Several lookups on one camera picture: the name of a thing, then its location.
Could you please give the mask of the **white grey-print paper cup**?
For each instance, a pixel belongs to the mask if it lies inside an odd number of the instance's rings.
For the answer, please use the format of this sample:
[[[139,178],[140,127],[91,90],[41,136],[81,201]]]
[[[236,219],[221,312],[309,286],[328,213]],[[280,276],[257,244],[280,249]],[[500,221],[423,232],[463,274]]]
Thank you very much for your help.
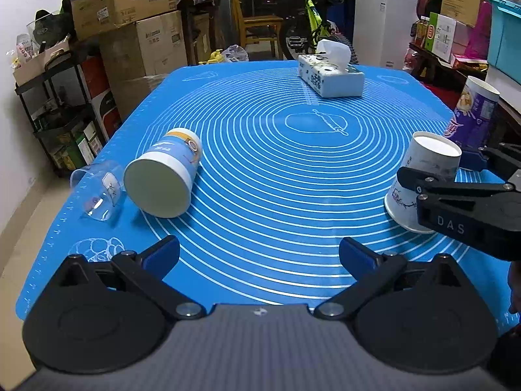
[[[384,198],[390,217],[411,232],[434,233],[418,223],[417,197],[426,178],[435,183],[453,182],[461,156],[461,148],[449,139],[432,132],[414,132],[396,179]]]

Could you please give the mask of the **tall purple paper cup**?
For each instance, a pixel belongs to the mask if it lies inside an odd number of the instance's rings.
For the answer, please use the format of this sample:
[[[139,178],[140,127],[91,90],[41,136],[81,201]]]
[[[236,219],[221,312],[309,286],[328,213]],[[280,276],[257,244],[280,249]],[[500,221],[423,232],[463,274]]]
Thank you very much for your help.
[[[468,76],[443,136],[459,147],[482,147],[500,92],[474,76]]]

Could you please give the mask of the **white blue yellow paper cup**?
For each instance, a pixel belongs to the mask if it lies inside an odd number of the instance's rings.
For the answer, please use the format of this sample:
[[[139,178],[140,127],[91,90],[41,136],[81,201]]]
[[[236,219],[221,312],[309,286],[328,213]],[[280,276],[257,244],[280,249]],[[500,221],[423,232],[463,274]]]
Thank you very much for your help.
[[[199,136],[186,128],[164,134],[124,170],[124,188],[147,214],[175,218],[191,204],[191,189],[202,157]]]

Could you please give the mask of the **clear plastic cup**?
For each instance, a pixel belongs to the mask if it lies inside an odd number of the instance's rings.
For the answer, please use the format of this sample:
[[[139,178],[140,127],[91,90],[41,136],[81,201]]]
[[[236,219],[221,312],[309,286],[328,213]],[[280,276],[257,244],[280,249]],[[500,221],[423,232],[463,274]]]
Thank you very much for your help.
[[[70,187],[78,193],[84,214],[107,222],[124,196],[124,169],[115,161],[92,163],[72,172]]]

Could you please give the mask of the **teal plastic storage bin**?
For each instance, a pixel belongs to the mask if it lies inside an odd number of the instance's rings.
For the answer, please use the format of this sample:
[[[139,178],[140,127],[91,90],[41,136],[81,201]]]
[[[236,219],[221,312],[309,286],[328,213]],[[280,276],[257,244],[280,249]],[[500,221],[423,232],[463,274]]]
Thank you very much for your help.
[[[487,61],[517,83],[521,79],[521,6],[508,0],[488,0],[492,6]]]

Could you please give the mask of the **blue silicone baking mat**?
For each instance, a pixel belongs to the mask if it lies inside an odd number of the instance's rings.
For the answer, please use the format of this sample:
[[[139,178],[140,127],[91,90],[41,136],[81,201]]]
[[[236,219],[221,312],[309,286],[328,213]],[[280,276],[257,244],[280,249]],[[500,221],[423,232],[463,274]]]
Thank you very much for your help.
[[[171,73],[99,154],[125,166],[168,130],[202,142],[191,206],[174,219],[123,197],[109,220],[89,217],[81,185],[55,212],[15,306],[25,318],[63,259],[106,261],[167,235],[181,245],[172,287],[215,304],[317,305],[352,282],[338,258],[342,238],[411,260],[449,253],[506,331],[509,266],[440,234],[395,223],[383,199],[417,131],[440,134],[450,109],[411,75],[365,67],[360,98],[322,99],[294,62],[185,67]]]

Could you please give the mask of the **white green product box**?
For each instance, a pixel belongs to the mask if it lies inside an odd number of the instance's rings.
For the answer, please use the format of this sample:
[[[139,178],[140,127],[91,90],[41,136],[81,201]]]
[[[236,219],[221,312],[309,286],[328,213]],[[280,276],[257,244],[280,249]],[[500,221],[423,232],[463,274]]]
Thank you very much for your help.
[[[431,12],[424,49],[449,62],[456,28],[457,22],[451,17]]]

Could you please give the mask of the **white patterned tissue box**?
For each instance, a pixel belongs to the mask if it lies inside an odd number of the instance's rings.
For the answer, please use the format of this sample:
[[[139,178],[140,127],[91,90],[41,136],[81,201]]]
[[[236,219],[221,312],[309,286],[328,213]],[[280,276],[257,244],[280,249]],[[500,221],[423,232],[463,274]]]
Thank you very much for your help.
[[[322,39],[314,54],[298,57],[299,77],[322,98],[360,97],[365,75],[351,63],[353,55],[348,44]]]

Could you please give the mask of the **black metal shelf rack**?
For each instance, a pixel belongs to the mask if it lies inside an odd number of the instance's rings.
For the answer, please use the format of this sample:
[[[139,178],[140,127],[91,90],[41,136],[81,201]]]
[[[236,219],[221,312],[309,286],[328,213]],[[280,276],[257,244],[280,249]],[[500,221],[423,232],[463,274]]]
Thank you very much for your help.
[[[15,93],[53,172],[93,162],[122,120],[98,55],[59,50],[13,72]]]

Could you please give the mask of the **middle cardboard box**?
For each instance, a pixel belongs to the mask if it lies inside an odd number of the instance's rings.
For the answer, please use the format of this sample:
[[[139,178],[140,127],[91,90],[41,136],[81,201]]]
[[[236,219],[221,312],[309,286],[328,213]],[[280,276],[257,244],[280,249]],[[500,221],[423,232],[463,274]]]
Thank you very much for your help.
[[[139,20],[99,38],[105,72],[112,85],[168,74],[187,65],[179,11]]]

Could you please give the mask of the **black green bicycle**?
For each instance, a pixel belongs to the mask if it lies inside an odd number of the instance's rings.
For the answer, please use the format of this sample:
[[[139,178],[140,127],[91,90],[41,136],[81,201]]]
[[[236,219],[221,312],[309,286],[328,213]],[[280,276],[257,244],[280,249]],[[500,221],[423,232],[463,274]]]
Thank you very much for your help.
[[[351,41],[328,18],[328,9],[344,0],[274,0],[275,15],[283,22],[278,33],[284,57],[294,60],[317,51],[319,41],[326,39],[353,48]]]

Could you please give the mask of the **wooden chair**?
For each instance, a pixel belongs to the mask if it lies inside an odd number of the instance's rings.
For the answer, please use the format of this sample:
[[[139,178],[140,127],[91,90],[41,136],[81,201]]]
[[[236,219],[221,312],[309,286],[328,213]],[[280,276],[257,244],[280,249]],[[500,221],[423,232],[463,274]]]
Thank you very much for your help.
[[[284,20],[275,15],[245,17],[239,0],[230,0],[232,19],[238,31],[238,44],[243,49],[248,45],[268,42],[272,57],[283,59],[284,53],[279,42],[279,34]]]

